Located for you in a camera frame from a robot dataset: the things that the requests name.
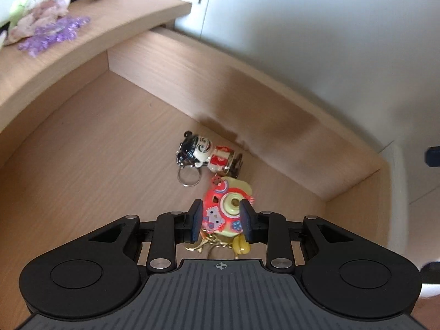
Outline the purple crystal bead cluster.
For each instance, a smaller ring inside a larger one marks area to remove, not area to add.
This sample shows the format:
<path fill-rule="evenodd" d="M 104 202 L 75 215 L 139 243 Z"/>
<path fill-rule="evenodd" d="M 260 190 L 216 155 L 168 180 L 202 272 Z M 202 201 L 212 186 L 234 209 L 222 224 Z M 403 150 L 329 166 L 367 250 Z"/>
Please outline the purple crystal bead cluster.
<path fill-rule="evenodd" d="M 90 22 L 89 16 L 65 16 L 56 22 L 38 27 L 32 37 L 18 44 L 18 50 L 26 51 L 31 57 L 36 57 L 55 44 L 75 40 L 78 31 Z"/>

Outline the black-haired doll keychain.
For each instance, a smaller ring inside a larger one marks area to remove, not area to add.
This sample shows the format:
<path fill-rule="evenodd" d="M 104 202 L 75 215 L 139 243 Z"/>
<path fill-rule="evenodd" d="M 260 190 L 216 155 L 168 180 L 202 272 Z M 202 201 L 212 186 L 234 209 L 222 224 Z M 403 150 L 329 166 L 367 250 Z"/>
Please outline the black-haired doll keychain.
<path fill-rule="evenodd" d="M 207 137 L 190 130 L 184 133 L 175 156 L 179 167 L 177 179 L 184 187 L 193 187 L 200 182 L 202 167 L 207 167 L 212 173 L 221 177 L 236 179 L 242 168 L 242 153 L 228 146 L 215 145 Z M 184 168 L 195 168 L 198 171 L 198 179 L 195 182 L 184 181 L 180 175 Z"/>

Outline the pink white plush toy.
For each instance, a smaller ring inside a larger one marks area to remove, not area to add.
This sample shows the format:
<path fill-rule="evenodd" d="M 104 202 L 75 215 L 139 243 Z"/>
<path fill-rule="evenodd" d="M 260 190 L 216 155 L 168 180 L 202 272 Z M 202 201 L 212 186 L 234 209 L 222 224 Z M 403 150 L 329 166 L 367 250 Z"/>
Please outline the pink white plush toy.
<path fill-rule="evenodd" d="M 71 0 L 26 0 L 12 15 L 8 30 L 1 33 L 1 45 L 12 45 L 32 37 L 38 28 L 55 23 L 68 13 Z"/>

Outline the red yellow toy camera keychain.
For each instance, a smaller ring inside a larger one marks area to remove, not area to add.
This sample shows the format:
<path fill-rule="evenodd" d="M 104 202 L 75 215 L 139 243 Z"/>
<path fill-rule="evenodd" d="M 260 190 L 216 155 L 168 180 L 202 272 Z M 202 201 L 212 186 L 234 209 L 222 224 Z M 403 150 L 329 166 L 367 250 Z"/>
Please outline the red yellow toy camera keychain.
<path fill-rule="evenodd" d="M 186 250 L 202 253 L 207 249 L 210 255 L 215 248 L 230 249 L 235 259 L 248 254 L 251 245 L 245 240 L 240 221 L 240 201 L 244 199 L 254 203 L 253 191 L 248 183 L 215 175 L 203 197 L 199 240 L 192 246 L 187 245 Z"/>

